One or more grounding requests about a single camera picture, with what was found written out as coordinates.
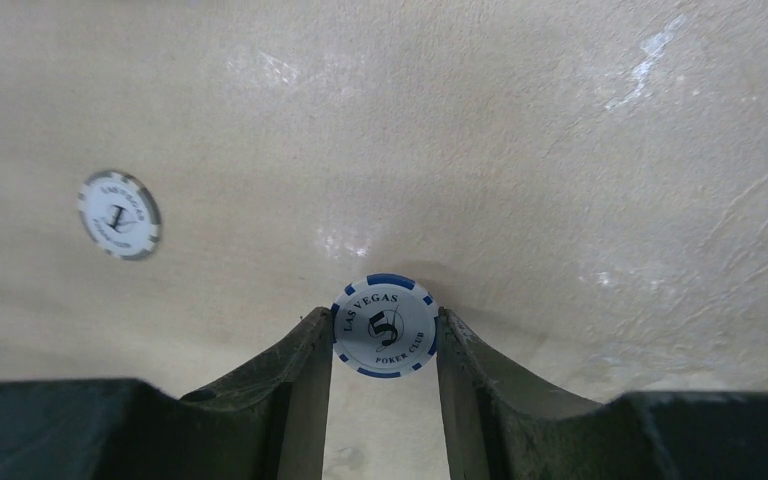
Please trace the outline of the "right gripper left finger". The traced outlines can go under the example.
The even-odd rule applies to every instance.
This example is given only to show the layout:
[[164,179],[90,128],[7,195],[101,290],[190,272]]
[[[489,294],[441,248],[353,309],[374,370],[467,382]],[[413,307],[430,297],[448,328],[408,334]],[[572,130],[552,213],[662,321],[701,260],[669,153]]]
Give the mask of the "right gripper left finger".
[[332,318],[180,398],[132,378],[0,382],[0,479],[318,479]]

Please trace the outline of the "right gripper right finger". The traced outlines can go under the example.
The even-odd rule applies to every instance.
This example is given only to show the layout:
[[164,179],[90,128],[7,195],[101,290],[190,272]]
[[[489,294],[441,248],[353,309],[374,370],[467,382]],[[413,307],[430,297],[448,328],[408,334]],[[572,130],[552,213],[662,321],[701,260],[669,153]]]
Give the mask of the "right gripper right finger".
[[562,389],[441,309],[437,372],[454,479],[768,479],[768,392]]

